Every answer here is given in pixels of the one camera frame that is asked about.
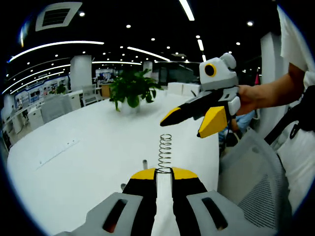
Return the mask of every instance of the white pillar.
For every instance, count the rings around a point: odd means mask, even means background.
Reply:
[[[288,72],[288,63],[280,56],[281,37],[267,33],[260,40],[262,77],[261,83],[273,82]],[[260,109],[260,122],[255,130],[262,138],[275,127],[284,116],[287,106],[271,107]]]
[[[12,106],[15,108],[14,96],[6,94],[3,98],[3,108],[1,110],[1,119],[6,120],[11,116]]]
[[[71,90],[82,89],[92,84],[92,59],[90,55],[75,56],[70,66]]]
[[[151,75],[152,75],[152,70],[153,70],[153,63],[152,63],[152,61],[145,61],[144,63],[143,63],[143,70],[145,70],[145,69],[148,69],[148,70],[150,70],[148,73],[146,73],[145,75],[144,75],[144,77],[149,77],[149,78],[151,78]]]

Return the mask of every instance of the ceiling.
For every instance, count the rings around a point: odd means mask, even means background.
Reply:
[[[188,20],[179,0],[155,0],[150,1],[150,4],[146,0],[83,0],[77,14],[67,27],[35,31],[39,13],[47,5],[56,2],[63,1],[31,0],[23,3],[10,1],[2,20],[6,22],[4,27],[6,38],[2,45],[4,53],[1,58],[1,91],[32,73],[70,64],[71,58],[82,55],[83,51],[86,55],[92,55],[94,61],[108,59],[120,61],[122,59],[143,62],[146,58],[151,61],[155,59],[163,61],[127,49],[127,47],[134,47],[158,54],[171,61],[201,62],[202,52],[196,35],[200,35],[203,41],[207,59],[219,57],[231,51],[237,60],[238,71],[246,68],[249,71],[249,68],[257,68],[261,65],[260,38],[270,31],[280,33],[276,3],[271,0],[243,0],[241,2],[189,0],[194,21]],[[79,16],[81,11],[85,13],[84,17]],[[247,21],[253,21],[253,26],[247,26]],[[25,25],[29,27],[25,31],[24,47],[21,47],[20,31]],[[22,55],[10,63],[7,62],[12,56],[27,49],[70,40],[91,40],[104,42],[104,44],[51,46]],[[93,64],[94,69],[108,66],[113,65]],[[68,70],[69,67],[65,67],[65,74]],[[51,73],[59,71],[58,68],[51,70]],[[32,81],[36,76],[25,79],[24,83]]]

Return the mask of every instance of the metal spring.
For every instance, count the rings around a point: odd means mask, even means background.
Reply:
[[[158,166],[160,168],[157,169],[157,173],[160,174],[169,174],[170,172],[170,167],[166,166],[166,164],[171,164],[170,159],[171,157],[169,156],[172,154],[169,150],[172,148],[170,147],[172,145],[172,135],[170,134],[162,134],[160,136],[159,140],[159,163]]]

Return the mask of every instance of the white sleeve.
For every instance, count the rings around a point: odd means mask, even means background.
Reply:
[[[281,25],[281,57],[306,71],[308,66],[297,39],[298,29],[279,6],[278,13]]]

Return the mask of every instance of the green plant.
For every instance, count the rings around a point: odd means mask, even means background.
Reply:
[[[57,94],[59,93],[64,93],[65,92],[65,86],[63,84],[60,84],[58,87],[57,87]]]
[[[146,99],[148,103],[153,102],[152,98],[156,97],[157,91],[155,89],[162,89],[161,85],[156,84],[154,79],[144,77],[149,70],[145,69],[141,72],[123,71],[114,82],[110,85],[111,101],[115,103],[116,110],[118,109],[118,102],[127,103],[130,107],[137,107],[141,99]]]

